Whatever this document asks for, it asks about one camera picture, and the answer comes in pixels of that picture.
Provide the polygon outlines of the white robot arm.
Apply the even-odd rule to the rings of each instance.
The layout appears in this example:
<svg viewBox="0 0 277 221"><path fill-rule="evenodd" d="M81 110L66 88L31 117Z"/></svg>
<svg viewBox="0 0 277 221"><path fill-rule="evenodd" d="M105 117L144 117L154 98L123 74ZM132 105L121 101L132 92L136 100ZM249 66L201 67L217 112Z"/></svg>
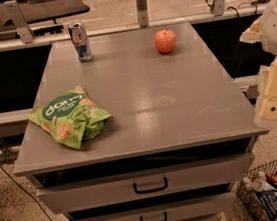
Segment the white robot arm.
<svg viewBox="0 0 277 221"><path fill-rule="evenodd" d="M254 123L271 128L277 123L277 0L271 0L262 15L239 38L245 43L261 43L264 52L275 56L270 66L258 75L258 98Z"/></svg>

